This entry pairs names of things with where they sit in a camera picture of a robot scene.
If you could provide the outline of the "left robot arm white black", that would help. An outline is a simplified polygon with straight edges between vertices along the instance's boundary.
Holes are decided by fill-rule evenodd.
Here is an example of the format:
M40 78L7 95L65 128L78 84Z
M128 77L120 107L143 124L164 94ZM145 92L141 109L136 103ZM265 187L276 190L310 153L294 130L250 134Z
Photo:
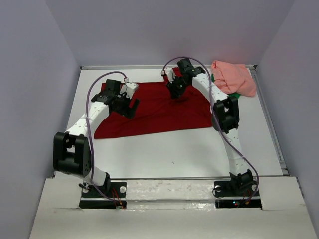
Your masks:
M133 98L138 88L134 82L107 79L103 90L88 97L84 115L66 132L54 136L54 170L81 178L100 197L108 195L111 179L95 165L93 133L112 113L132 119L140 102Z

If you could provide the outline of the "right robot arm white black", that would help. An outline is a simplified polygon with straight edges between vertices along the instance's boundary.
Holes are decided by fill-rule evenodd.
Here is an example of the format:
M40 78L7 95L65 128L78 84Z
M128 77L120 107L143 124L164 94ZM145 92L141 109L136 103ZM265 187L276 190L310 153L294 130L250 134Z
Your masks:
M226 182L226 190L234 195L242 195L248 191L254 196L259 187L259 175L255 167L243 155L239 140L239 105L236 97L222 92L212 81L207 67L195 58L178 57L179 73L167 63L161 75L168 79L167 88L173 99L180 98L187 87L193 86L210 103L212 123L223 139L229 161L230 180Z

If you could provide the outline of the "red t shirt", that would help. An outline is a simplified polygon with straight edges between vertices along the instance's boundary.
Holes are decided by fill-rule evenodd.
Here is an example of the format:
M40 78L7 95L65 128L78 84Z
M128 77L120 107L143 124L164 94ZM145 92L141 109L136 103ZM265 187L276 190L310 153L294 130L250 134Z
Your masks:
M162 82L139 83L134 98L139 99L133 119L111 113L95 130L95 139L111 139L212 126L209 101L193 86L172 99Z

